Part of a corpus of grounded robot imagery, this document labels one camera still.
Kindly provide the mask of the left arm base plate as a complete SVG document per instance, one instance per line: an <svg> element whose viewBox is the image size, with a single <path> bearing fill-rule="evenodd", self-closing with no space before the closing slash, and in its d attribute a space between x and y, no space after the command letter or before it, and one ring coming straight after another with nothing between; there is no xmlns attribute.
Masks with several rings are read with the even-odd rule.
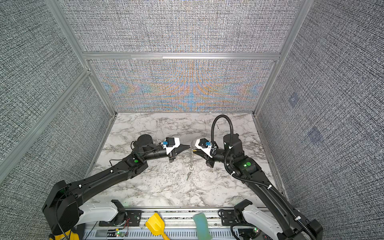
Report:
<svg viewBox="0 0 384 240"><path fill-rule="evenodd" d="M142 218L141 210L128 210L118 212L118 214L109 222L99 222L99 227L138 227Z"/></svg>

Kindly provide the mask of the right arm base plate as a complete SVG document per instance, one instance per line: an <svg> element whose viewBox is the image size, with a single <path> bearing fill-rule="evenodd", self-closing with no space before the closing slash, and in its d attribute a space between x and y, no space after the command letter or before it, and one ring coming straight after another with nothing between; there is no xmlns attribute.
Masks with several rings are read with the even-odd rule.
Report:
<svg viewBox="0 0 384 240"><path fill-rule="evenodd" d="M223 226L232 226L234 224L244 223L241 212L236 209L219 209L218 215Z"/></svg>

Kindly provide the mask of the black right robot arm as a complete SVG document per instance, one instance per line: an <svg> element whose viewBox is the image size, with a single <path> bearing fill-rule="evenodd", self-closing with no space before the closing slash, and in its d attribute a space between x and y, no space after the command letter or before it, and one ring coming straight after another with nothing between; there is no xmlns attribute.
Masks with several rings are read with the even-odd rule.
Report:
<svg viewBox="0 0 384 240"><path fill-rule="evenodd" d="M268 208L271 216L264 214L249 200L235 205L237 224L250 224L272 240L321 240L323 227L317 220L310 221L276 189L255 160L245 155L242 141L235 134L233 146L230 135L223 138L224 148L214 147L207 139L195 142L194 153L206 160L209 167L227 163L231 177L250 188Z"/></svg>

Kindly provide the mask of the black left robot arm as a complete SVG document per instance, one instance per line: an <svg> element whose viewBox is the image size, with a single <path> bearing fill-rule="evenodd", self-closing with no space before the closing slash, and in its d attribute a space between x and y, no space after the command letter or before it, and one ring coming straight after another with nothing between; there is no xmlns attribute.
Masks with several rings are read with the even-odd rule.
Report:
<svg viewBox="0 0 384 240"><path fill-rule="evenodd" d="M150 135L141 135L133 142L132 152L107 170L69 184L57 182L42 207L52 234L66 235L86 215L81 209L85 202L120 182L138 176L148 168L148 160L168 158L173 162L177 155L189 148L189 145L181 144L179 138L167 137L155 145Z"/></svg>

